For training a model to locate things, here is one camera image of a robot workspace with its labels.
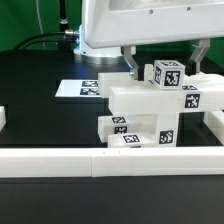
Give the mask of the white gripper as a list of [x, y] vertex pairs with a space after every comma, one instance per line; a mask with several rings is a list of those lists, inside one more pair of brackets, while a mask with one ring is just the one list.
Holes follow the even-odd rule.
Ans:
[[153, 65], [139, 66], [130, 46], [194, 40], [185, 67], [191, 76], [200, 72], [209, 38], [224, 36], [224, 0], [83, 0], [82, 32], [92, 48], [128, 46], [121, 54], [137, 81], [150, 79]]

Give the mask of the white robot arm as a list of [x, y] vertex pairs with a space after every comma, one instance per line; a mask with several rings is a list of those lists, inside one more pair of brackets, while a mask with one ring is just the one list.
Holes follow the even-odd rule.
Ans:
[[137, 70], [134, 47], [194, 40], [190, 65], [199, 70], [216, 37], [224, 37], [224, 0], [83, 0], [75, 53], [93, 63], [123, 57]]

